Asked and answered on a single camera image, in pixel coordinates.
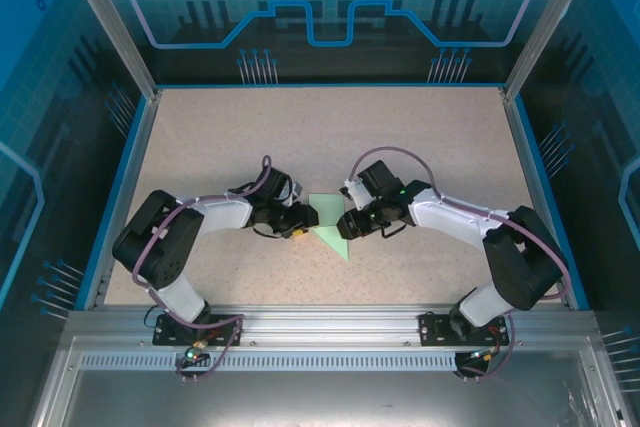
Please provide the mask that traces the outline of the light green paper sheet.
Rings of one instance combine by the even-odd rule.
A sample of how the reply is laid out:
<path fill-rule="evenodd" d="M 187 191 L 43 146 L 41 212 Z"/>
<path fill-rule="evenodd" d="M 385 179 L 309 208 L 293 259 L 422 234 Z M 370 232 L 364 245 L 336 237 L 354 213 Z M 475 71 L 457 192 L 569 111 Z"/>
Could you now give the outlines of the light green paper sheet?
<path fill-rule="evenodd" d="M 318 225 L 312 232 L 333 249 L 344 261 L 349 261 L 348 242 L 341 237 L 337 223 L 345 213 L 340 194 L 311 193 L 309 205 L 318 213 Z"/>

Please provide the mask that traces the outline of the sheet metal tray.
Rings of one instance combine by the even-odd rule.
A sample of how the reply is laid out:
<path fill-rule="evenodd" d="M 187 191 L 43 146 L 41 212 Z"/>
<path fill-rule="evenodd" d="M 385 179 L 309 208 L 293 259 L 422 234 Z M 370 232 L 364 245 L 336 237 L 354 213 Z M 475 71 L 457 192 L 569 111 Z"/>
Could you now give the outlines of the sheet metal tray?
<path fill-rule="evenodd" d="M 201 382 L 81 357 L 55 366 L 31 427 L 640 427 L 585 355 L 516 354 L 497 375 L 270 370 L 234 357 Z"/>

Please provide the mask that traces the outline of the aluminium mounting rail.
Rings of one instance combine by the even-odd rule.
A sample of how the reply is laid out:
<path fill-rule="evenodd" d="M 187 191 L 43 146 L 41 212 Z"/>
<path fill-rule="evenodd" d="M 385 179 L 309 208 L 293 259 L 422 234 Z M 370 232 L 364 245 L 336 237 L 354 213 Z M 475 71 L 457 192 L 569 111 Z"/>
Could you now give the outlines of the aluminium mounting rail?
<path fill-rule="evenodd" d="M 152 331 L 143 325 L 141 305 L 75 311 L 65 324 L 60 346 L 86 350 L 149 350 Z M 416 350 L 418 316 L 446 314 L 446 304 L 417 305 L 223 305 L 216 315 L 245 316 L 240 348 L 249 350 Z M 514 312 L 515 347 L 524 351 L 573 351 L 601 343 L 595 315 L 561 304 L 541 303 Z"/>

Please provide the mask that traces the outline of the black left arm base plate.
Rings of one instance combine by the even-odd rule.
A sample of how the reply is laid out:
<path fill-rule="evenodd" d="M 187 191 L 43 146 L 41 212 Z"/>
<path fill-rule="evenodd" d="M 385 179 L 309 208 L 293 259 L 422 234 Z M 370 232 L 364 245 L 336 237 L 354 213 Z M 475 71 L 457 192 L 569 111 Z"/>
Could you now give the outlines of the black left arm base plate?
<path fill-rule="evenodd" d="M 216 329 L 194 329 L 186 327 L 168 314 L 157 317 L 152 344 L 163 347 L 188 347 L 197 344 L 199 347 L 224 347 L 231 338 L 238 322 L 230 322 Z"/>

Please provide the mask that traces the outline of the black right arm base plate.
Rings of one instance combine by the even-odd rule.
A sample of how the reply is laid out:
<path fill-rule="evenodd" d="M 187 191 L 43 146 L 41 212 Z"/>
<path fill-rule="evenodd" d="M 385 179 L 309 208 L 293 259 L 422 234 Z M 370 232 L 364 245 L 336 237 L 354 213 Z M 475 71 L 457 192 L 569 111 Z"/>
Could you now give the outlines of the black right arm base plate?
<path fill-rule="evenodd" d="M 418 317 L 418 334 L 423 347 L 508 346 L 506 319 L 492 319 L 482 327 L 473 326 L 464 317 L 428 311 Z"/>

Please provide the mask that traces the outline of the aluminium frame post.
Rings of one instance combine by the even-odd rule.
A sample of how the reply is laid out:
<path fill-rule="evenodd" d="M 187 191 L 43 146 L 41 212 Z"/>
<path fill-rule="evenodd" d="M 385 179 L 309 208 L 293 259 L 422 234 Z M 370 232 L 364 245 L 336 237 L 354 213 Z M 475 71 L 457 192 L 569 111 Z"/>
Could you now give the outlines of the aluminium frame post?
<path fill-rule="evenodd" d="M 573 0 L 549 0 L 520 53 L 503 89 L 507 102 L 514 102 Z"/>
<path fill-rule="evenodd" d="M 112 0 L 87 0 L 141 94 L 155 101 L 158 88 Z"/>

